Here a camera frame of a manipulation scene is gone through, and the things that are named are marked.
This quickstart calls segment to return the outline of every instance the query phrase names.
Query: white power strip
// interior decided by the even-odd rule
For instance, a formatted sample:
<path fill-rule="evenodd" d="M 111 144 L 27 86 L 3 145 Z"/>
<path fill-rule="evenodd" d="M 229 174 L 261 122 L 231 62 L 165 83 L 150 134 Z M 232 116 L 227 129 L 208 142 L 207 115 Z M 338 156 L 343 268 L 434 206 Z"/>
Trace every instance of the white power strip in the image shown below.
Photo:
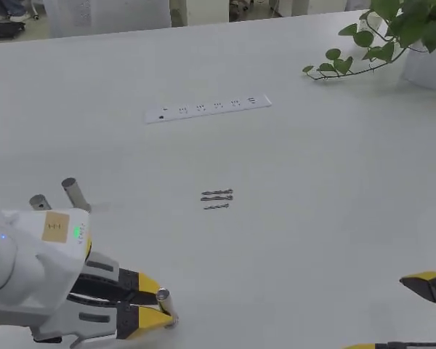
<path fill-rule="evenodd" d="M 233 98 L 210 103 L 183 104 L 172 107 L 165 106 L 145 112 L 145 123 L 153 124 L 177 119 L 188 119 L 196 116 L 230 113 L 247 109 L 270 107 L 271 102 L 266 95 L 255 95 L 245 98 Z"/>

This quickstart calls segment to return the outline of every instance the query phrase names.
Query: white cabinet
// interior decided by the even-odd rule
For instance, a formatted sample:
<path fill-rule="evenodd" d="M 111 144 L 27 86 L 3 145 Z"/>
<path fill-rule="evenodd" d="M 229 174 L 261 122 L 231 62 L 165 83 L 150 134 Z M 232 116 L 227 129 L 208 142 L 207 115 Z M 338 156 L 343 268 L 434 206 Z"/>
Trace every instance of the white cabinet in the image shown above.
<path fill-rule="evenodd" d="M 270 0 L 270 6 L 283 17 L 343 12 L 347 0 Z"/>

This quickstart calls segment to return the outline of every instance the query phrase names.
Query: white tabletop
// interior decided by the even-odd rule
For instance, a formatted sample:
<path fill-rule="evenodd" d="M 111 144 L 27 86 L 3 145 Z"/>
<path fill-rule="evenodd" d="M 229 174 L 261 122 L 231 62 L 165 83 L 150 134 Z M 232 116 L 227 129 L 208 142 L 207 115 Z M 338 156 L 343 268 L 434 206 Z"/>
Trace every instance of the white tabletop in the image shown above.
<path fill-rule="evenodd" d="M 0 45 L 0 209 L 78 179 L 94 250 L 169 287 L 147 349 L 436 340 L 398 283 L 436 270 L 436 92 L 401 65 L 315 83 L 303 66 L 358 13 Z M 159 105 L 266 93 L 273 106 L 145 125 Z M 233 188 L 229 209 L 200 193 Z M 0 328 L 0 348 L 36 345 Z"/>

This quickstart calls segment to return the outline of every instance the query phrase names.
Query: white robot body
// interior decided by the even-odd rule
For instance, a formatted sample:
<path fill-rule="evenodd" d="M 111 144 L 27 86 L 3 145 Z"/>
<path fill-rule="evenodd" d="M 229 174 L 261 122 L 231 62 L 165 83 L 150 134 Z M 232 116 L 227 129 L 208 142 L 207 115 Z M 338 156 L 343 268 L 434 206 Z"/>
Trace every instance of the white robot body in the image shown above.
<path fill-rule="evenodd" d="M 66 300 L 89 253 L 81 209 L 3 212 L 0 324 L 39 326 Z"/>
<path fill-rule="evenodd" d="M 40 343 L 76 335 L 74 348 L 87 339 L 116 334 L 131 340 L 177 323 L 167 289 L 91 252 L 87 211 L 2 214 L 0 325 L 29 327 Z"/>

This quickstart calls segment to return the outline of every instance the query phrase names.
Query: floor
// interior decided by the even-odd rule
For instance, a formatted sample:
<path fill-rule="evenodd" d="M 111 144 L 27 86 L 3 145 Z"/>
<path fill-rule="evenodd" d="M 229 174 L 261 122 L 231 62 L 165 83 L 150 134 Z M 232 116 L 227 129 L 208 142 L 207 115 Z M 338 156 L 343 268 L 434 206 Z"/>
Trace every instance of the floor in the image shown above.
<path fill-rule="evenodd" d="M 28 20 L 26 23 L 25 32 L 20 34 L 13 41 L 28 41 L 49 38 L 49 22 L 47 16 L 45 15 L 44 8 L 37 5 L 36 9 L 40 15 L 39 20 Z M 268 0 L 255 0 L 255 5 L 248 11 L 243 12 L 240 20 L 262 20 L 272 17 L 278 17 L 278 14 L 275 14 L 274 11 L 271 10 Z M 174 27 L 182 26 L 181 17 L 179 16 L 178 11 L 171 11 L 171 22 Z"/>

